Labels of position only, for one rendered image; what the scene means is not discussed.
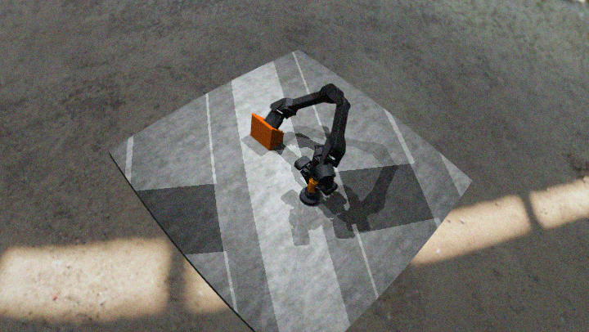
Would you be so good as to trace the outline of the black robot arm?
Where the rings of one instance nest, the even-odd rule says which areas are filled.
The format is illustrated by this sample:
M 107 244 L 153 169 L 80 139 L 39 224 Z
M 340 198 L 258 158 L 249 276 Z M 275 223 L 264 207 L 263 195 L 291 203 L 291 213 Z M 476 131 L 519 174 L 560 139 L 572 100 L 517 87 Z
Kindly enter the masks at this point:
M 269 126 L 279 129 L 283 120 L 296 116 L 299 109 L 324 102 L 336 104 L 337 106 L 330 131 L 331 134 L 327 137 L 325 145 L 315 145 L 312 166 L 315 168 L 318 184 L 320 186 L 329 186 L 336 177 L 334 167 L 339 166 L 339 162 L 346 150 L 344 133 L 348 120 L 348 110 L 351 105 L 344 97 L 344 92 L 334 84 L 329 83 L 323 86 L 320 92 L 313 92 L 296 99 L 281 98 L 271 104 L 271 110 L 263 121 Z M 332 159 L 329 155 L 335 159 Z

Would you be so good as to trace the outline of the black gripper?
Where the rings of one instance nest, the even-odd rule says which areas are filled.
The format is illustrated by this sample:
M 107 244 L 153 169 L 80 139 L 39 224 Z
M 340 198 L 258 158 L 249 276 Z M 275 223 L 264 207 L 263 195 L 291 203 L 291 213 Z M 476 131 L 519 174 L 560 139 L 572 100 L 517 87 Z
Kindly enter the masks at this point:
M 300 172 L 308 184 L 309 178 L 311 177 L 314 181 L 317 181 L 317 175 L 315 168 L 312 166 L 312 161 L 306 156 L 302 156 L 301 158 L 297 159 L 294 162 L 294 166 L 302 171 Z M 321 191 L 325 196 L 329 196 L 337 189 L 337 183 L 332 182 L 329 186 L 320 186 L 319 184 L 315 185 L 315 192 Z

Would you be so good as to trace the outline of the orange knob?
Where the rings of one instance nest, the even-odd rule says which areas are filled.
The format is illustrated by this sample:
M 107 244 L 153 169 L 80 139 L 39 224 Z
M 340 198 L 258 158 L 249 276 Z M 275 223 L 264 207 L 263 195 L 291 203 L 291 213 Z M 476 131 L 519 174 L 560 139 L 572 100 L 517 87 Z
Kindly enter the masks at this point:
M 315 185 L 317 185 L 318 182 L 314 181 L 311 177 L 309 178 L 309 182 L 308 182 L 308 187 L 307 190 L 310 193 L 315 193 Z

